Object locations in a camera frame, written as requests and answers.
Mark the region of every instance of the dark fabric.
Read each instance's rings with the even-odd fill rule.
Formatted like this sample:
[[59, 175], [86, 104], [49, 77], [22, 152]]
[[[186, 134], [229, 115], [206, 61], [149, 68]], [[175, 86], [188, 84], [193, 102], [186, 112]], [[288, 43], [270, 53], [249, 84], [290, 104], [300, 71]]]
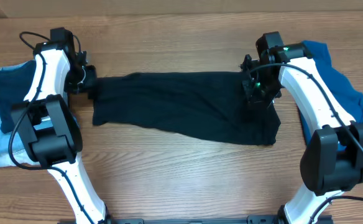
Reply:
[[234, 144], [274, 144], [280, 120], [273, 105], [253, 111], [243, 73], [133, 73], [99, 78], [93, 124], [157, 128]]
[[0, 117], [3, 133], [8, 133], [14, 128], [11, 118], [12, 105], [23, 102], [31, 87], [35, 66], [35, 61], [29, 61], [19, 68], [0, 70]]
[[[303, 41], [303, 43], [313, 54], [318, 73], [334, 95], [335, 99], [358, 123], [363, 123], [363, 94], [356, 91], [350, 81], [342, 73], [339, 73], [332, 67], [331, 56], [326, 44], [308, 40]], [[305, 140], [308, 144], [311, 139], [311, 134], [302, 115], [301, 122]], [[343, 151], [344, 149], [345, 147], [339, 146], [339, 150]]]

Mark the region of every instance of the wood grain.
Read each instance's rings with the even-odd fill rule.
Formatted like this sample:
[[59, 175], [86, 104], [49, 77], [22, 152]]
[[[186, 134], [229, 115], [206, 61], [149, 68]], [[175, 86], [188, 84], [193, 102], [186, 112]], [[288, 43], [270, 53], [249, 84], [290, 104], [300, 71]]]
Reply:
[[[279, 30], [285, 43], [326, 42], [333, 65], [363, 92], [363, 12], [278, 12], [164, 16], [0, 19], [0, 66], [32, 52], [23, 30], [48, 35], [64, 26], [81, 39], [100, 77], [131, 72], [237, 71], [254, 43]], [[84, 140], [83, 161], [98, 195], [117, 218], [215, 218], [275, 213], [301, 184], [305, 149], [298, 113], [285, 91], [271, 147], [201, 141], [126, 124], [93, 127], [86, 95], [71, 97]], [[363, 196], [363, 184], [349, 194]], [[336, 223], [363, 223], [363, 203], [335, 202]], [[0, 169], [0, 223], [55, 223], [73, 218], [45, 172]]]
[[0, 0], [7, 17], [363, 11], [363, 0]]

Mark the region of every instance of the black cloth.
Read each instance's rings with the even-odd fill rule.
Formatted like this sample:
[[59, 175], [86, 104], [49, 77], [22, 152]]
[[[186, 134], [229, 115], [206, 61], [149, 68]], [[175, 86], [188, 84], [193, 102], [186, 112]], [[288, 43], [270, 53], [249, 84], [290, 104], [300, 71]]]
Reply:
[[35, 61], [29, 61], [19, 68], [0, 70], [1, 131], [5, 134], [14, 128], [12, 105], [23, 102], [34, 79], [35, 67]]
[[250, 110], [238, 72], [133, 73], [99, 78], [93, 124], [134, 124], [234, 144], [274, 144], [273, 104]]

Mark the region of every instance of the wooden table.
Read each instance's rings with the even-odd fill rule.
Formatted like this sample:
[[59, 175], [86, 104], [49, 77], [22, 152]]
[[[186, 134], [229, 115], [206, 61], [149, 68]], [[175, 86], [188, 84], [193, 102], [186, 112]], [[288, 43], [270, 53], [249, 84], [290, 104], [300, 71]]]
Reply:
[[[363, 92], [363, 12], [0, 19], [0, 67], [32, 59], [19, 32], [49, 35], [61, 26], [80, 38], [100, 77], [238, 71], [245, 54], [257, 56], [255, 41], [278, 30], [286, 44], [326, 42], [334, 67]], [[72, 96], [71, 110], [81, 125], [86, 170], [113, 216], [246, 217], [275, 213], [302, 183], [305, 144], [295, 103], [282, 93], [275, 104], [282, 124], [272, 147], [201, 141], [132, 125], [93, 127], [86, 95]], [[363, 196], [363, 184], [349, 194]], [[363, 223], [363, 202], [335, 202], [325, 213], [336, 223]], [[46, 172], [0, 169], [0, 223], [70, 218], [62, 190]]]

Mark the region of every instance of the wire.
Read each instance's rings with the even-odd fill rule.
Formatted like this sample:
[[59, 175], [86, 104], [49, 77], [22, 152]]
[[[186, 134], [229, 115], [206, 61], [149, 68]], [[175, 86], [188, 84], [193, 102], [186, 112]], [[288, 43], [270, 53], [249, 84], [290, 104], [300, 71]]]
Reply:
[[[28, 47], [30, 47], [32, 50], [35, 50], [35, 47], [33, 47], [32, 45], [30, 45], [27, 41], [24, 40], [24, 38], [22, 37], [24, 34], [29, 34], [29, 35], [36, 35], [38, 37], [41, 37], [43, 39], [46, 39], [46, 40], [49, 40], [49, 38], [43, 36], [43, 35], [40, 35], [40, 34], [36, 34], [36, 33], [33, 33], [33, 32], [21, 32], [19, 37], [21, 39], [21, 41], [23, 41], [23, 43], [25, 43]], [[30, 103], [27, 105], [27, 107], [25, 108], [25, 110], [22, 112], [20, 118], [17, 120], [17, 123], [16, 125], [14, 126], [14, 129], [11, 133], [11, 136], [10, 136], [10, 140], [9, 140], [9, 145], [8, 145], [8, 152], [9, 152], [9, 157], [11, 159], [11, 161], [19, 168], [21, 169], [25, 169], [25, 170], [45, 170], [44, 168], [42, 167], [30, 167], [30, 166], [24, 166], [22, 164], [20, 164], [19, 162], [16, 161], [16, 159], [14, 158], [13, 156], [13, 150], [12, 150], [12, 145], [13, 145], [13, 140], [14, 140], [14, 136], [16, 135], [16, 132], [17, 130], [19, 129], [19, 126], [22, 122], [22, 120], [24, 119], [25, 115], [28, 113], [28, 111], [30, 110], [31, 106], [34, 104], [34, 102], [36, 101], [36, 99], [38, 98], [39, 96], [39, 93], [40, 93], [40, 89], [42, 87], [42, 83], [44, 82], [44, 76], [45, 76], [45, 71], [46, 71], [46, 61], [45, 61], [45, 58], [44, 56], [39, 52], [38, 53], [39, 57], [42, 59], [42, 74], [40, 76], [40, 80], [39, 80], [39, 84], [38, 84], [38, 87], [37, 87], [37, 91], [34, 95], [34, 97], [31, 99]], [[86, 218], [89, 220], [89, 222], [91, 224], [94, 224], [94, 221], [91, 219], [91, 217], [88, 215], [88, 212], [85, 210], [84, 206], [82, 205], [82, 203], [80, 202], [76, 192], [75, 192], [75, 188], [74, 186], [72, 185], [71, 183], [71, 180], [68, 178], [67, 176], [67, 173], [62, 171], [61, 169], [57, 168], [57, 167], [49, 167], [47, 169], [50, 169], [50, 170], [55, 170], [59, 173], [61, 173], [62, 177], [65, 178], [65, 180], [67, 181], [68, 185], [70, 186], [70, 189], [72, 191], [72, 194], [75, 198], [75, 201], [76, 203], [78, 204], [79, 208], [81, 209], [81, 211], [85, 214]]]
[[21, 41], [23, 41], [23, 43], [25, 43], [29, 48], [31, 48], [32, 50], [35, 50], [35, 47], [33, 47], [32, 45], [30, 45], [27, 41], [24, 40], [24, 38], [22, 37], [24, 34], [29, 34], [29, 35], [34, 35], [34, 36], [37, 36], [37, 37], [41, 37], [47, 41], [50, 41], [49, 38], [45, 37], [44, 35], [40, 35], [40, 34], [37, 34], [37, 33], [34, 33], [34, 32], [28, 32], [28, 31], [23, 31], [19, 34], [19, 37], [21, 39]]
[[259, 82], [259, 71], [256, 70], [256, 82]]
[[78, 51], [79, 51], [79, 53], [81, 53], [81, 42], [76, 35], [73, 35], [73, 36], [75, 37], [76, 41], [78, 41]]
[[83, 69], [83, 78], [82, 78], [82, 80], [80, 81], [80, 82], [78, 82], [77, 84], [80, 84], [80, 83], [82, 83], [83, 84], [83, 81], [85, 80], [85, 78], [86, 78], [86, 70], [85, 70], [85, 66], [82, 66], [82, 69]]
[[[355, 147], [358, 147], [361, 151], [361, 153], [363, 153], [363, 147], [360, 145], [360, 143], [358, 142], [358, 140], [354, 137], [354, 135], [350, 132], [349, 128], [343, 123], [342, 119], [339, 117], [338, 112], [336, 112], [335, 108], [333, 107], [331, 100], [328, 98], [327, 94], [325, 93], [323, 87], [318, 83], [318, 81], [313, 77], [312, 74], [308, 73], [306, 70], [294, 66], [294, 65], [290, 65], [290, 64], [286, 64], [286, 63], [273, 63], [273, 64], [266, 64], [266, 65], [261, 65], [258, 66], [254, 69], [252, 69], [250, 71], [250, 73], [254, 73], [260, 69], [263, 68], [268, 68], [268, 67], [290, 67], [290, 68], [294, 68], [296, 70], [298, 70], [299, 72], [305, 74], [309, 79], [311, 79], [314, 84], [318, 87], [318, 89], [320, 90], [320, 92], [323, 94], [329, 108], [331, 109], [334, 117], [337, 119], [337, 121], [339, 122], [339, 124], [344, 128], [344, 130], [347, 132], [347, 135], [349, 136], [349, 138], [353, 141], [353, 144], [355, 145]], [[350, 199], [350, 200], [358, 200], [358, 201], [363, 201], [363, 197], [355, 197], [355, 196], [348, 196], [348, 195], [341, 195], [341, 196], [333, 196], [333, 197], [329, 197], [327, 198], [313, 213], [313, 215], [310, 217], [310, 222], [309, 224], [312, 224], [314, 222], [315, 217], [317, 216], [317, 214], [321, 211], [321, 209], [327, 205], [328, 203], [331, 203], [333, 200], [336, 199]]]

